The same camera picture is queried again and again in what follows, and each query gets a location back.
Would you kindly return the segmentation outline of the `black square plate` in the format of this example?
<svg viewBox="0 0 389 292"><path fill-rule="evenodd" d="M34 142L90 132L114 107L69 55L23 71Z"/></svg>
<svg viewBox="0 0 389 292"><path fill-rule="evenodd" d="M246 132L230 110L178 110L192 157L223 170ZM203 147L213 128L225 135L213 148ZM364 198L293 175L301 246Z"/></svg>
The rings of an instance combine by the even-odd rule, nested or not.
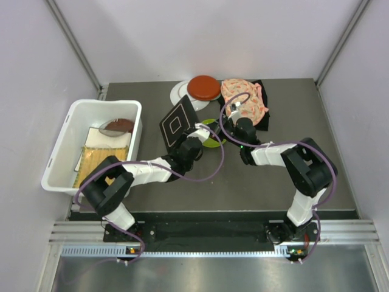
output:
<svg viewBox="0 0 389 292"><path fill-rule="evenodd" d="M187 95L160 121L159 128L167 152L170 152L181 136L199 122L196 111Z"/></svg>

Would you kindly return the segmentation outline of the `red round plate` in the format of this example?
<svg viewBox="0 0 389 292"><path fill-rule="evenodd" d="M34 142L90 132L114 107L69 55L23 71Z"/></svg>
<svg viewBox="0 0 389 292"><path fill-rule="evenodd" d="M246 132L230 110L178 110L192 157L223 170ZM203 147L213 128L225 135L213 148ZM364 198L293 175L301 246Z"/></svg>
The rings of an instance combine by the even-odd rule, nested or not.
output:
<svg viewBox="0 0 389 292"><path fill-rule="evenodd" d="M128 119L113 119L109 121L104 127L104 130L108 131L119 131L132 133L134 128L134 122Z"/></svg>

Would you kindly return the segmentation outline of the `clear glass plate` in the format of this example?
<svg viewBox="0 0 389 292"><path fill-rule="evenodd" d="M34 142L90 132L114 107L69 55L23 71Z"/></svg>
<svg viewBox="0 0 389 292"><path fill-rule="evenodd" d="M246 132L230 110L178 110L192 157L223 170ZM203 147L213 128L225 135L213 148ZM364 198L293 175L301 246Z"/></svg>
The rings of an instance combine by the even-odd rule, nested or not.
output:
<svg viewBox="0 0 389 292"><path fill-rule="evenodd" d="M99 127L99 132L108 137L119 137L126 133L132 133L134 122L129 119L118 118L105 122Z"/></svg>

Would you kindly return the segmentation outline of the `white square plate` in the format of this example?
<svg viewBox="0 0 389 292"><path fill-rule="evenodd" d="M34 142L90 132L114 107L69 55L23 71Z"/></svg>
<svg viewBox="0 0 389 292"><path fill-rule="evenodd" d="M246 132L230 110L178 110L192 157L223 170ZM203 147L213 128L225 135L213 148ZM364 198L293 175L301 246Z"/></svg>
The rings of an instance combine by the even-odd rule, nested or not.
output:
<svg viewBox="0 0 389 292"><path fill-rule="evenodd" d="M82 148L125 148L126 158L129 152L131 135L132 134L129 132L125 133L121 131L102 130L100 128L90 127Z"/></svg>

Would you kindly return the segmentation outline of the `yellow woven square plate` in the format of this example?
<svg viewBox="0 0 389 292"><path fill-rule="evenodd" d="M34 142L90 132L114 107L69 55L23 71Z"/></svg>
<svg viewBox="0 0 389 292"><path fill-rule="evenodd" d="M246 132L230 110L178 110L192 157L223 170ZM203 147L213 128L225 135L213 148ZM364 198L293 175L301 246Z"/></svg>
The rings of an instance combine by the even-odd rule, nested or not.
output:
<svg viewBox="0 0 389 292"><path fill-rule="evenodd" d="M119 161L125 161L128 147L124 148L92 148L84 146L73 188L79 188L82 181L108 156L115 156Z"/></svg>

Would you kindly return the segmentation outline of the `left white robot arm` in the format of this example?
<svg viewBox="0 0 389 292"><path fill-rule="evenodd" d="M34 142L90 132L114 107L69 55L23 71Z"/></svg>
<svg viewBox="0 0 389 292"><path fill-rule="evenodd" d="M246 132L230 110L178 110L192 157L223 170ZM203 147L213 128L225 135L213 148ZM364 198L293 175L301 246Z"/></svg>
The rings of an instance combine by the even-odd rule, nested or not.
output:
<svg viewBox="0 0 389 292"><path fill-rule="evenodd" d="M169 154L159 158L119 161L116 156L108 156L82 181L79 191L99 217L117 227L119 237L134 240L138 227L123 204L130 188L184 178L200 159L202 144L209 136L210 129L197 123L194 132L182 135Z"/></svg>

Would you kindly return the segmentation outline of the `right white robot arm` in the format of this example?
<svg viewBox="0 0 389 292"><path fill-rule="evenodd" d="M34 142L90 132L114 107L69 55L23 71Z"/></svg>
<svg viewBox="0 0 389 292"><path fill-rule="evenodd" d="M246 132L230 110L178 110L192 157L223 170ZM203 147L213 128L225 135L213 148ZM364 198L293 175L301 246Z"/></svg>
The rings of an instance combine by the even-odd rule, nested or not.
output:
<svg viewBox="0 0 389 292"><path fill-rule="evenodd" d="M296 192L283 231L288 239L299 240L305 235L305 225L312 220L320 198L336 180L337 168L333 162L310 137L298 142L262 144L248 118L232 122L222 116L213 127L218 136L240 146L239 155L246 165L286 168Z"/></svg>

